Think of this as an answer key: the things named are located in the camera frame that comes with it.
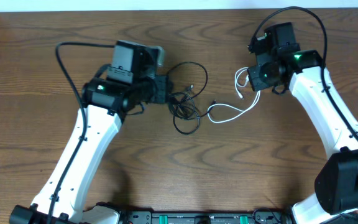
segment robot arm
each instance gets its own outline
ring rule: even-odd
[[[89,105],[86,108],[86,115],[88,121],[86,139],[81,144],[80,150],[67,172],[59,191],[61,196],[57,199],[53,210],[54,217],[59,217],[61,213],[65,213],[74,223],[78,223],[82,219],[85,199],[91,181],[106,148],[121,127],[121,119],[118,114],[110,115],[105,108]],[[55,170],[31,203],[37,205],[37,211],[48,213],[51,195],[55,191],[57,182],[78,143],[82,125],[83,118],[79,110],[73,133]]]
[[[71,138],[47,183],[33,199],[30,210],[20,206],[14,209],[10,223],[43,223],[47,219],[46,214],[50,214],[48,220],[52,223],[62,220],[65,223],[117,222],[119,215],[114,210],[98,208],[83,213],[86,195],[101,158],[120,130],[127,112],[142,102],[167,102],[172,84],[168,76],[156,75],[157,67],[163,64],[163,57],[161,47],[147,47],[123,40],[117,42],[112,64],[102,66],[83,87],[81,100],[85,108],[87,131],[71,165],[69,160],[84,128],[81,110],[78,110]],[[108,75],[103,79],[100,76],[105,70],[108,70]],[[63,171],[67,168],[63,182],[59,185]]]
[[[336,91],[327,68],[324,76],[338,107],[358,132],[358,122]],[[306,68],[303,69],[302,73],[293,74],[290,81],[290,91],[302,104],[313,122],[323,142],[327,159],[332,154],[340,152],[342,147],[348,147],[350,150],[358,149],[358,142],[351,136],[350,131],[323,91],[320,67]]]
[[[308,113],[324,144],[327,159],[329,159],[333,154],[339,153],[341,148],[344,147],[350,150],[358,150],[358,142],[352,138],[350,131],[328,100],[327,95],[323,91],[319,74],[319,67],[307,68],[302,73],[293,74],[290,82],[290,91]],[[324,75],[335,102],[358,132],[358,122],[333,86],[327,69]],[[350,179],[348,181],[348,185],[354,186],[354,182],[352,183]],[[357,209],[353,208],[341,212],[348,213]],[[336,216],[336,214],[331,215],[323,209],[316,193],[309,196],[306,200],[295,204],[292,208],[292,213],[297,223],[321,223]]]
[[[257,65],[249,69],[254,91],[273,86],[273,92],[290,90],[302,104],[324,144],[328,161],[317,176],[315,193],[293,206],[295,223],[321,223],[340,213],[358,209],[358,141],[348,130],[325,91],[329,91],[346,120],[356,130],[353,117],[324,69],[327,88],[321,76],[322,59],[315,50],[300,50],[291,23],[265,29],[265,36],[249,45]],[[276,86],[283,85],[278,93]]]

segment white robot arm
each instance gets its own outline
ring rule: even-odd
[[[90,184],[106,148],[121,127],[121,119],[118,114],[110,115],[105,108],[89,105],[86,108],[86,115],[88,121],[86,139],[82,142],[80,150],[67,172],[59,191],[61,197],[55,202],[55,208],[53,209],[54,217],[59,217],[61,213],[65,213],[70,217],[69,220],[74,223],[82,221],[85,199]],[[57,182],[73,154],[82,129],[83,118],[81,111],[78,110],[73,133],[55,170],[31,203],[32,205],[37,205],[37,211],[48,213],[50,202],[52,201],[51,195],[53,195]]]
[[[324,88],[319,74],[320,67],[307,68],[302,73],[293,74],[290,91],[308,113],[324,144],[327,159],[329,159],[332,154],[340,152],[343,147],[348,147],[350,150],[358,149],[358,142],[351,137],[350,131],[328,100],[323,91]],[[324,75],[335,102],[358,132],[358,122],[336,91],[328,69],[325,69]],[[345,211],[345,213],[354,210],[357,210],[357,208]],[[296,222],[304,224],[321,223],[336,216],[330,215],[323,210],[316,194],[296,203],[292,208],[292,212]]]

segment black cable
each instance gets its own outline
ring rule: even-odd
[[[78,102],[78,104],[80,106],[81,115],[82,115],[82,118],[83,118],[83,130],[82,130],[82,134],[80,136],[80,140],[78,141],[78,144],[75,147],[75,149],[73,151],[73,154],[71,155],[70,159],[68,160],[67,165],[66,165],[66,167],[65,167],[65,169],[64,169],[62,175],[60,176],[59,181],[58,181],[58,183],[56,185],[56,189],[55,189],[53,195],[51,196],[51,202],[50,202],[50,206],[49,206],[48,219],[47,219],[48,224],[51,224],[51,222],[52,222],[53,209],[55,207],[55,203],[56,203],[56,200],[58,198],[58,193],[60,191],[60,187],[62,186],[63,180],[64,180],[64,178],[65,178],[65,176],[66,176],[71,164],[73,163],[74,158],[75,158],[78,150],[80,149],[82,142],[84,141],[85,134],[86,134],[86,127],[87,127],[85,109],[84,109],[84,106],[82,104],[80,94],[78,94],[78,91],[77,91],[77,89],[76,89],[76,87],[75,87],[75,85],[73,83],[73,80],[70,78],[69,74],[67,73],[67,70],[66,70],[65,66],[63,65],[62,60],[60,59],[59,48],[61,46],[63,46],[63,45],[114,48],[114,45],[90,44],[90,43],[82,43],[82,42],[62,42],[62,43],[59,43],[58,45],[56,45],[55,55],[56,55],[57,62],[59,63],[59,66],[62,69],[63,74],[65,75],[67,81],[69,82],[71,88],[73,89],[75,98],[77,99],[77,102]]]
[[[104,64],[102,65],[99,70],[94,74],[95,78],[100,78],[100,76],[108,69],[111,67],[110,63]]]
[[[198,130],[198,128],[200,127],[200,119],[204,116],[206,116],[209,112],[211,112],[212,108],[210,110],[208,110],[207,112],[205,112],[205,114],[200,115],[199,114],[199,110],[196,107],[196,104],[194,102],[194,98],[196,98],[206,87],[207,83],[208,83],[208,72],[206,70],[206,68],[197,62],[182,62],[179,63],[177,65],[175,65],[173,68],[171,68],[168,72],[167,75],[169,76],[170,73],[172,73],[175,69],[177,69],[179,66],[181,65],[186,65],[186,64],[192,64],[192,65],[197,65],[199,67],[201,67],[204,72],[205,72],[205,84],[202,87],[202,89],[194,94],[193,96],[190,96],[189,94],[185,93],[185,92],[176,92],[176,93],[171,93],[168,96],[168,109],[170,110],[171,114],[173,115],[172,121],[173,121],[173,126],[175,127],[175,129],[180,133],[180,134],[184,134],[184,135],[189,135],[189,134],[193,134],[195,131]],[[183,97],[181,98],[181,100],[177,100],[177,96],[182,95]],[[185,121],[192,121],[194,119],[197,120],[197,126],[189,132],[184,132],[181,131],[176,122],[175,122],[175,118],[180,118],[182,120]]]
[[[251,218],[255,221],[256,224],[261,224],[260,222],[258,222],[256,220],[256,213],[259,211],[259,210],[267,210],[268,212],[271,212],[274,219],[276,219],[277,223],[281,223],[281,221],[276,217],[276,215],[271,211],[271,209],[269,208],[257,208],[254,212],[252,212],[252,215],[251,215]]]
[[[331,96],[331,93],[329,92],[329,87],[327,86],[326,83],[326,79],[324,76],[324,69],[326,67],[326,59],[327,59],[327,45],[328,45],[328,41],[327,41],[327,33],[326,33],[326,29],[324,27],[323,22],[321,21],[321,19],[313,12],[311,12],[310,10],[307,10],[305,8],[302,7],[297,7],[297,6],[291,6],[291,7],[286,7],[280,10],[277,10],[275,12],[273,12],[271,15],[269,15],[268,17],[266,17],[266,19],[264,19],[258,26],[258,28],[256,29],[254,35],[251,38],[251,43],[250,46],[253,45],[253,43],[257,40],[256,35],[258,34],[258,31],[260,30],[260,28],[262,28],[262,26],[269,20],[271,19],[273,16],[283,12],[283,11],[287,11],[287,10],[291,10],[291,9],[297,9],[297,10],[301,10],[303,12],[308,13],[309,15],[313,16],[319,23],[321,30],[323,31],[323,35],[324,35],[324,51],[323,51],[323,61],[321,62],[321,83],[323,84],[323,91],[327,94],[327,97],[329,99],[329,101],[331,102],[331,104],[333,105],[333,107],[335,108],[336,112],[338,113],[338,115],[341,117],[341,119],[343,120],[343,122],[345,123],[346,127],[348,128],[348,130],[351,132],[352,137],[354,137],[357,142],[358,142],[358,133],[352,128],[351,124],[348,122],[348,120],[346,119],[346,117],[344,116],[344,114],[342,113],[341,109],[339,109],[338,105],[335,103],[334,98]]]
[[[144,111],[146,110],[146,107],[143,105],[143,103],[139,103],[140,108],[142,109],[141,111],[135,112],[135,113],[127,113],[128,116],[135,116],[135,115],[140,115],[143,114]]]

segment green connector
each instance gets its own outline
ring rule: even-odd
[[[160,215],[160,224],[168,224],[168,217],[166,215]]]
[[[248,224],[248,216],[240,216],[240,224]]]

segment wooden table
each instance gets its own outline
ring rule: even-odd
[[[160,73],[183,61],[203,64],[208,86],[196,99],[201,111],[216,99],[238,99],[234,72],[253,66],[252,33],[272,10],[0,13],[0,223],[16,204],[28,206],[46,183],[65,147],[78,105],[54,55],[61,41],[113,44],[118,39],[166,50]],[[316,9],[328,32],[328,68],[358,119],[358,9]],[[317,23],[286,12],[267,26],[292,21],[302,49],[322,51]],[[81,89],[109,63],[111,49],[64,47],[62,58]],[[173,75],[176,90],[202,87],[199,68]],[[235,112],[214,111],[216,119]],[[195,123],[178,122],[190,130]],[[262,92],[259,104],[225,124],[203,119],[191,136],[175,131],[166,106],[149,105],[128,117],[108,147],[91,184],[86,207],[100,201],[154,210],[283,208],[313,193],[326,162],[321,140],[299,102]]]

